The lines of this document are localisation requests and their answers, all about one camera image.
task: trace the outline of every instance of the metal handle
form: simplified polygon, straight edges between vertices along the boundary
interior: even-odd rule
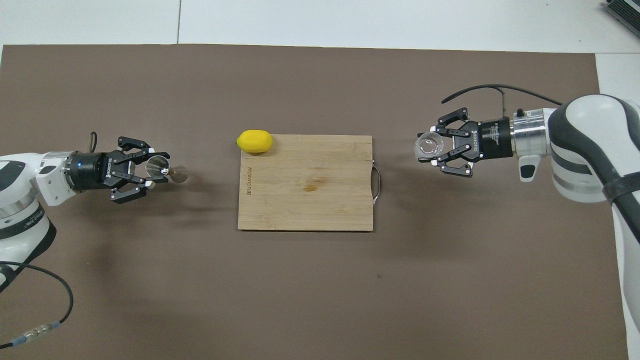
[[[375,170],[378,173],[378,193],[376,194],[376,196],[373,197],[373,206],[376,205],[376,201],[378,200],[378,197],[380,196],[380,191],[382,191],[382,175],[380,174],[380,170],[378,169],[378,167],[376,166],[376,160],[371,160],[371,167],[372,170]]]

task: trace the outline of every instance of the cable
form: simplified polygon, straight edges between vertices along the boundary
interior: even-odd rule
[[[460,90],[459,92],[455,92],[455,93],[447,96],[442,101],[442,104],[444,104],[445,102],[448,102],[450,100],[453,100],[453,99],[457,98],[458,96],[460,96],[460,95],[462,95],[462,94],[464,94],[466,92],[469,92],[471,90],[476,90],[476,89],[482,89],[482,88],[492,88],[492,89],[496,89],[496,90],[498,90],[500,88],[505,88],[505,89],[516,90],[516,91],[519,91],[519,92],[523,92],[525,94],[529,94],[529,95],[532,95],[532,96],[535,96],[535,97],[539,97],[540,99],[546,100],[548,102],[552,102],[552,103],[554,103],[554,104],[556,104],[558,106],[562,106],[561,102],[559,102],[557,100],[553,100],[550,97],[546,97],[544,95],[538,94],[537,92],[533,92],[533,91],[530,91],[530,90],[527,90],[527,89],[523,89],[523,88],[518,88],[516,86],[503,85],[503,84],[485,84],[485,85],[471,86],[470,88],[466,88],[466,89]]]
[[[498,90],[500,92],[500,96],[502,97],[502,117],[506,117],[507,116],[507,97],[504,95],[504,91],[502,91],[501,88],[496,86],[487,86],[487,87],[489,89]]]
[[[51,272],[51,271],[49,271],[49,270],[47,270],[45,268],[41,268],[39,266],[35,266],[35,265],[27,264],[27,263],[17,263],[17,262],[14,262],[14,261],[0,261],[0,265],[21,266],[21,267],[37,270],[39,272],[43,272],[43,273],[53,277],[54,279],[58,280],[65,287],[65,289],[67,291],[67,294],[69,295],[69,307],[67,309],[67,312],[65,313],[65,316],[62,316],[62,318],[60,320],[58,320],[57,322],[54,322],[54,323],[47,324],[47,325],[41,325],[41,326],[37,327],[36,329],[31,330],[31,334],[32,334],[31,338],[27,338],[27,337],[25,337],[25,335],[19,336],[18,338],[15,338],[14,340],[11,340],[11,342],[8,342],[6,344],[0,345],[0,349],[8,348],[8,347],[14,347],[14,346],[20,345],[21,343],[24,343],[24,342],[27,342],[27,341],[31,341],[33,338],[37,338],[39,336],[42,336],[42,335],[46,334],[46,331],[51,330],[51,329],[55,329],[58,326],[60,326],[61,323],[65,322],[65,320],[71,314],[71,310],[74,308],[74,294],[71,292],[71,287],[69,286],[69,284],[62,277],[60,277],[58,274],[55,274],[54,272]]]
[[[91,137],[89,140],[89,152],[94,152],[95,147],[98,146],[98,133],[92,131],[89,136]]]

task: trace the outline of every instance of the black cable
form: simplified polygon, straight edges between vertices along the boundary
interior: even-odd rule
[[[502,97],[502,117],[507,116],[507,98],[504,96],[504,91],[501,88],[496,86],[487,86],[489,89],[498,90],[500,92],[500,96]]]
[[[89,136],[91,137],[91,140],[89,140],[89,152],[94,152],[95,147],[98,146],[98,133],[92,131]]]
[[[553,100],[550,97],[546,97],[544,95],[538,94],[537,92],[533,92],[527,89],[523,89],[523,88],[518,88],[516,86],[511,86],[511,85],[503,85],[503,84],[485,84],[485,85],[476,85],[476,86],[471,86],[470,88],[466,88],[463,90],[460,90],[459,92],[455,92],[449,96],[447,96],[443,101],[442,104],[444,104],[445,102],[448,102],[450,100],[453,100],[455,98],[457,98],[458,96],[469,92],[471,90],[476,90],[476,89],[482,89],[482,88],[492,88],[492,89],[500,89],[500,88],[505,88],[505,89],[511,89],[511,90],[516,90],[519,92],[523,92],[525,94],[529,94],[535,97],[539,97],[540,99],[546,100],[548,102],[552,102],[558,106],[562,106],[562,103],[557,101],[557,100]]]
[[[62,277],[60,277],[58,274],[55,274],[54,272],[51,272],[51,271],[49,271],[49,270],[47,270],[45,268],[41,268],[39,266],[35,266],[35,265],[27,264],[27,263],[17,263],[17,262],[14,262],[14,261],[0,261],[0,265],[21,266],[21,267],[37,270],[39,272],[43,272],[43,273],[53,277],[54,279],[56,279],[60,283],[62,283],[62,285],[67,290],[67,294],[69,295],[69,307],[67,309],[67,313],[65,313],[65,316],[62,316],[62,318],[58,321],[58,323],[65,322],[65,320],[71,314],[71,310],[74,308],[74,294],[71,292],[71,287],[69,286],[69,284]],[[11,346],[13,346],[12,343],[2,344],[2,345],[0,345],[0,349],[8,348],[8,347],[11,347]]]

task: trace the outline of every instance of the wooden cutting board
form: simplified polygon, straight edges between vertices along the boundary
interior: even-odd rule
[[[373,230],[371,136],[272,135],[242,151],[238,229]]]

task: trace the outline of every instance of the cutting board handle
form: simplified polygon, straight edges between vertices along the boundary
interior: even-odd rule
[[[378,169],[378,167],[376,166],[376,160],[371,160],[371,174],[373,174],[373,172],[376,172],[376,178],[378,179],[378,192],[376,193],[376,195],[373,195],[373,192],[371,192],[371,196],[373,196],[373,206],[376,205],[376,201],[378,201],[378,197],[380,197],[380,191],[382,191],[382,175],[380,175],[380,170]]]

